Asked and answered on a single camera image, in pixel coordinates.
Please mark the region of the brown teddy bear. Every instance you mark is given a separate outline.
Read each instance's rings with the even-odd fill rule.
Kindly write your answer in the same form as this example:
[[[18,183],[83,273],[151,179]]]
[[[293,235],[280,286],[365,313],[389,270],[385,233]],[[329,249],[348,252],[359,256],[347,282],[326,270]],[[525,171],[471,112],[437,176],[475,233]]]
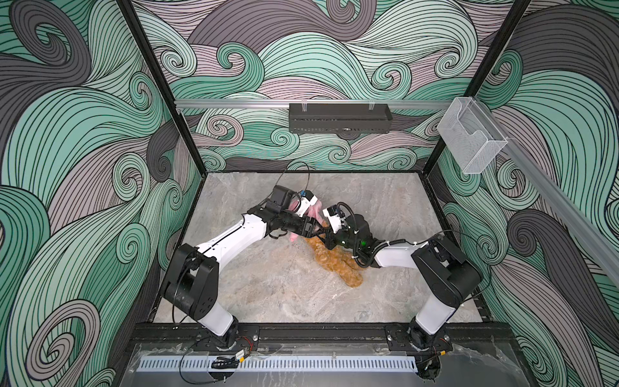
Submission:
[[[336,273],[351,288],[362,285],[362,269],[353,259],[351,253],[340,247],[329,250],[318,237],[305,239],[305,242],[311,247],[314,252],[314,259],[323,269]]]

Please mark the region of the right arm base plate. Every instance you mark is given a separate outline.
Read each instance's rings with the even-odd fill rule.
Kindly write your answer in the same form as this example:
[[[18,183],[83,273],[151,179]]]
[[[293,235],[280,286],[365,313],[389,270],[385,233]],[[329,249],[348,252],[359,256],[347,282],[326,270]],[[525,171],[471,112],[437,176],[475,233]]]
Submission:
[[[440,327],[435,334],[431,335],[425,332],[415,319],[409,323],[387,324],[385,334],[391,351],[441,354],[453,350],[445,327]]]

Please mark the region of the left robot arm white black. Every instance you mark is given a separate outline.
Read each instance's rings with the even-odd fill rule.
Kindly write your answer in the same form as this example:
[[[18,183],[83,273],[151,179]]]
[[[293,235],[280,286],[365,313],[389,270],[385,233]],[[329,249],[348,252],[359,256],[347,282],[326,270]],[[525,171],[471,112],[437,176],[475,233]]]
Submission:
[[[235,317],[218,302],[219,274],[234,258],[271,232],[312,238],[319,220],[293,211],[254,206],[229,230],[198,246],[177,248],[161,284],[161,298],[218,337],[231,334]]]

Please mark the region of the pink teddy hoodie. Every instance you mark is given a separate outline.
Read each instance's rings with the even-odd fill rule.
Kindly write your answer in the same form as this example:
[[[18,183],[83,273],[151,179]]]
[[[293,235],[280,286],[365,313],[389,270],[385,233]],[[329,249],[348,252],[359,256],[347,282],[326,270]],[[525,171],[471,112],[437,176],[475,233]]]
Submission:
[[[312,219],[316,219],[321,227],[327,224],[327,221],[325,221],[324,217],[322,216],[322,202],[320,200],[311,205],[306,211],[305,215]],[[315,226],[313,231],[317,231],[318,229],[319,226]],[[294,243],[298,237],[299,235],[290,232],[289,241],[291,243]]]

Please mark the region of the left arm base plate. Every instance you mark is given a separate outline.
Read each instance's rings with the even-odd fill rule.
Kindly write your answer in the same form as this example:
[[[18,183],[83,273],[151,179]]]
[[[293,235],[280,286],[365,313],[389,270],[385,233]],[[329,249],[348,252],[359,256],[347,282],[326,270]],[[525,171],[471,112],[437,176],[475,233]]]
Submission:
[[[235,321],[223,336],[204,331],[194,349],[199,352],[232,352],[247,348],[252,352],[258,345],[259,336],[258,324]]]

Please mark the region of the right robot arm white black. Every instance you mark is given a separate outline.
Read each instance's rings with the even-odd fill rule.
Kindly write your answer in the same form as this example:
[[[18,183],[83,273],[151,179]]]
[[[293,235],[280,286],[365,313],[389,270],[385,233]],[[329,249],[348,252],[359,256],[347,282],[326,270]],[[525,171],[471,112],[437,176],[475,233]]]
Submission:
[[[349,226],[336,233],[328,230],[321,240],[329,249],[339,246],[351,250],[363,268],[419,271],[430,290],[429,298],[409,325],[410,335],[419,347],[427,347],[440,334],[483,279],[467,255],[440,233],[421,242],[379,240],[363,224],[359,230]]]

